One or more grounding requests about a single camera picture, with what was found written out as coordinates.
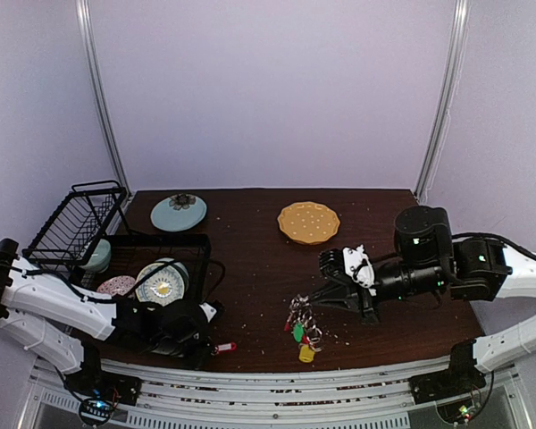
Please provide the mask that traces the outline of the keyring bundle with coloured tags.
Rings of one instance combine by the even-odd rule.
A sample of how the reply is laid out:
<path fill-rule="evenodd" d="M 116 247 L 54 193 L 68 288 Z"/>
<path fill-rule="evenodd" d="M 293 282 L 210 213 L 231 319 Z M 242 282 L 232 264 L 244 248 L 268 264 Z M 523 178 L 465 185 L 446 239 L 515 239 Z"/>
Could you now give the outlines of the keyring bundle with coloured tags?
<path fill-rule="evenodd" d="M 298 360 L 304 364 L 313 363 L 316 354 L 322 350 L 322 330 L 307 296 L 296 295 L 289 302 L 284 331 L 289 332 L 298 345 Z"/>

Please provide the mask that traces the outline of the keys with red tag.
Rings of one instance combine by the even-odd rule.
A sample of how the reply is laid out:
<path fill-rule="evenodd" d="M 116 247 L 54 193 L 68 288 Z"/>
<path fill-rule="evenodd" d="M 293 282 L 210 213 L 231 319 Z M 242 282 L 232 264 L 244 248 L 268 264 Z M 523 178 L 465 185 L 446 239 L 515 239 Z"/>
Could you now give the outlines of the keys with red tag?
<path fill-rule="evenodd" d="M 236 351 L 237 348 L 238 348 L 237 344 L 233 341 L 222 343 L 222 344 L 216 344 L 213 346 L 212 355 L 217 356 L 222 353 L 233 352 L 233 351 Z"/>

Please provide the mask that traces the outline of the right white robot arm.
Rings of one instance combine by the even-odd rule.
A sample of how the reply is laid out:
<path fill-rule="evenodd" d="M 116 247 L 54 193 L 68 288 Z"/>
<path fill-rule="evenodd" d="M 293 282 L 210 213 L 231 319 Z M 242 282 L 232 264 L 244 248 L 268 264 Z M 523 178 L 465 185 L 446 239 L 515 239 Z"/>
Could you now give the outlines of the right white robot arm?
<path fill-rule="evenodd" d="M 357 312 L 367 324 L 378 306 L 430 293 L 454 300 L 536 298 L 536 254 L 492 233 L 453 234 L 442 207 L 411 206 L 394 223 L 392 255 L 372 260 L 364 247 L 319 255 L 325 285 L 310 294 L 315 306 Z M 416 403 L 482 388 L 486 374 L 536 350 L 536 315 L 501 332 L 456 344 L 448 368 L 410 378 Z"/>

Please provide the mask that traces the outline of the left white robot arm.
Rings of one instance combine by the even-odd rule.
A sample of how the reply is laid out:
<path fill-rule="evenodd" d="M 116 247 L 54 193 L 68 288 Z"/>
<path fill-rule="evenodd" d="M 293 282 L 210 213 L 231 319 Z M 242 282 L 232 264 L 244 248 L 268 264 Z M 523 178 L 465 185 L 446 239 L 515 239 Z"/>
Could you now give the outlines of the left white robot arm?
<path fill-rule="evenodd" d="M 209 335 L 220 303 L 191 297 L 184 264 L 158 259 L 139 274 L 130 291 L 113 296 L 72 284 L 39 268 L 0 241 L 0 330 L 55 365 L 92 397 L 105 395 L 111 379 L 98 366 L 95 347 L 56 328 L 69 325 L 97 341 L 138 354 L 179 358 L 198 369 L 218 352 Z"/>

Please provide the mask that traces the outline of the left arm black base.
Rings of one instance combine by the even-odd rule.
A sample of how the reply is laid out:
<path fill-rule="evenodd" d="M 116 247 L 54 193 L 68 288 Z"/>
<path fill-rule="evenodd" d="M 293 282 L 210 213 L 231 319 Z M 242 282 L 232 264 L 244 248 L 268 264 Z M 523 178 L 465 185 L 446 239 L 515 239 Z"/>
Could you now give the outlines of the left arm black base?
<path fill-rule="evenodd" d="M 142 386 L 140 378 L 107 372 L 101 367 L 98 350 L 83 345 L 78 371 L 58 371 L 64 388 L 79 402 L 78 416 L 83 424 L 98 428 L 108 423 L 118 405 L 134 406 Z"/>

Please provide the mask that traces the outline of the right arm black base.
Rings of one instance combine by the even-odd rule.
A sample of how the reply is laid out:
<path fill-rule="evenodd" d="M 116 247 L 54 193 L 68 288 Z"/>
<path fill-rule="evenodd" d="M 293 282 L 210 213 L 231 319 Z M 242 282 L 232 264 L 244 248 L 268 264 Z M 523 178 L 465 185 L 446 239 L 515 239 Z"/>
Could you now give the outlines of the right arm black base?
<path fill-rule="evenodd" d="M 408 382 L 416 405 L 468 393 L 470 400 L 455 401 L 437 407 L 439 417 L 447 424 L 458 428 L 467 427 L 479 416 L 490 401 L 494 390 L 495 373 L 490 372 L 490 384 L 486 374 L 477 369 L 474 357 L 476 339 L 456 344 L 450 352 L 446 369 L 412 376 Z"/>

